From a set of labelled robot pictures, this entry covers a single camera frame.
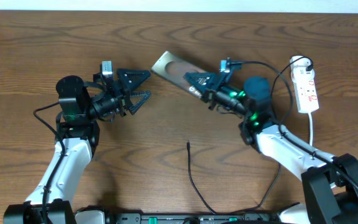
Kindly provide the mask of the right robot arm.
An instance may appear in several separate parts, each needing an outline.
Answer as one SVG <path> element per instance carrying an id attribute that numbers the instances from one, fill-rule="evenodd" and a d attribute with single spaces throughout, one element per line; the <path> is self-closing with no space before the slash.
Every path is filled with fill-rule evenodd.
<path id="1" fill-rule="evenodd" d="M 358 160 L 320 151 L 289 132 L 275 118 L 265 78 L 249 78 L 242 90 L 215 73 L 188 72 L 184 79 L 210 108 L 219 105 L 243 116 L 244 142 L 301 181 L 305 203 L 280 211 L 282 223 L 358 223 Z"/>

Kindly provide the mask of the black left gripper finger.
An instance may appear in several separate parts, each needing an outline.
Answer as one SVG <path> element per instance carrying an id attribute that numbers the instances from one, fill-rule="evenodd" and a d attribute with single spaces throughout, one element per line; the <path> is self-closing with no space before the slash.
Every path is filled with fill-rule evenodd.
<path id="1" fill-rule="evenodd" d="M 124 91 L 133 92 L 143 84 L 151 73 L 148 70 L 117 69 L 118 80 Z"/>
<path id="2" fill-rule="evenodd" d="M 126 91 L 126 110 L 134 115 L 151 97 L 151 91 Z"/>

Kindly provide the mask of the bronze Galaxy smartphone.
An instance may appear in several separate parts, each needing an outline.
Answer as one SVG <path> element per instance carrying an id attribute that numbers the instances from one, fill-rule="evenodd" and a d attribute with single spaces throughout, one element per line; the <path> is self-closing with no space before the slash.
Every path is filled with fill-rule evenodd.
<path id="1" fill-rule="evenodd" d="M 183 60 L 169 51 L 165 51 L 162 56 L 152 66 L 152 71 L 158 76 L 168 80 L 190 95 L 201 98 L 202 93 L 185 79 L 186 73 L 206 73 L 206 71 Z"/>

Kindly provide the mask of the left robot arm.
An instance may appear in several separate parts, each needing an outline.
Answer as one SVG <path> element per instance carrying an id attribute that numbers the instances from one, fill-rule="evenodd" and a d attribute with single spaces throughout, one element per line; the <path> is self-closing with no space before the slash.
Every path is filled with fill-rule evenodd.
<path id="1" fill-rule="evenodd" d="M 99 143 L 99 121 L 111 122 L 116 114 L 135 114 L 149 99 L 137 91 L 150 78 L 148 70 L 101 70 L 92 82 L 70 75 L 56 84 L 62 110 L 56 126 L 55 152 L 42 180 L 22 204 L 7 207 L 4 223 L 115 223 L 107 209 L 88 206 L 74 212 L 71 204 L 86 166 Z"/>

